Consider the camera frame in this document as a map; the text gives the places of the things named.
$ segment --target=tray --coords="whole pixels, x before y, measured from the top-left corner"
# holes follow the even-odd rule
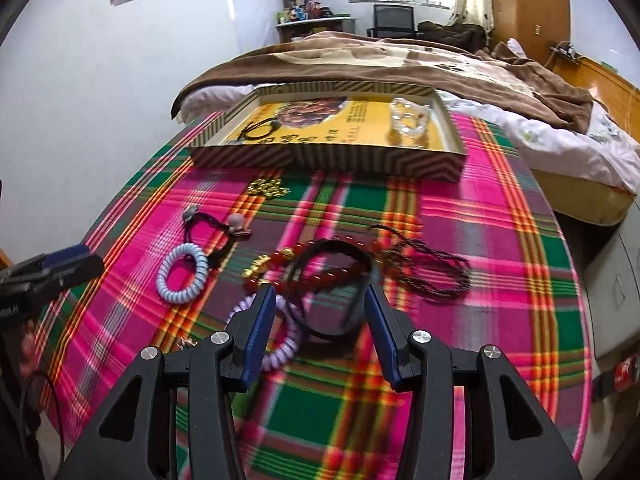
[[[388,104],[396,97],[431,107],[428,137],[411,146],[399,144],[391,128]],[[281,123],[273,135],[239,143],[246,124],[269,115]],[[269,130],[267,123],[250,135]],[[199,168],[363,171],[448,182],[460,179],[466,159],[458,129],[433,88],[354,81],[257,88],[210,123],[188,150]]]

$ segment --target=poster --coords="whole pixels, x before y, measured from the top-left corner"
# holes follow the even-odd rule
[[[370,146],[411,146],[444,151],[442,133],[429,121],[426,134],[417,139],[400,136],[392,128],[389,100],[321,98],[308,101],[264,104],[254,110],[223,141],[223,144],[342,143]],[[246,133],[248,124],[267,121]],[[272,121],[280,125],[276,130]]]

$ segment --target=mattress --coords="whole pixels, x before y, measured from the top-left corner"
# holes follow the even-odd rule
[[[589,224],[619,224],[636,198],[624,189],[593,180],[531,171],[554,211]]]

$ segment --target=lavender spiral hair tie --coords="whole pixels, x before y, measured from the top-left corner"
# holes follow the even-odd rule
[[[253,303],[255,294],[247,296],[244,300],[240,301],[231,313],[229,314],[227,323],[231,320],[236,312],[247,310]],[[272,370],[278,370],[284,365],[288,364],[298,352],[300,343],[302,342],[302,334],[298,329],[296,323],[290,318],[286,311],[286,300],[281,296],[276,296],[276,308],[284,314],[287,323],[287,336],[284,341],[273,351],[267,352],[262,358],[262,371],[270,372]]]
[[[173,267],[175,261],[184,256],[190,254],[196,263],[196,275],[191,285],[187,286],[183,290],[171,290],[166,286],[166,278],[169,275],[171,267]],[[178,245],[173,251],[171,251],[160,265],[158,270],[158,277],[156,278],[156,287],[158,288],[158,294],[160,297],[168,301],[169,303],[189,303],[198,297],[198,294],[204,289],[204,284],[207,282],[207,274],[209,273],[209,261],[205,256],[205,253],[196,244],[181,244]]]

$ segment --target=red label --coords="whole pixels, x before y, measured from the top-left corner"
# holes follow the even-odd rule
[[[633,362],[633,357],[629,359],[625,359],[618,366],[616,366],[616,374],[614,377],[614,386],[617,392],[621,392],[622,390],[626,390],[631,383],[631,364]]]

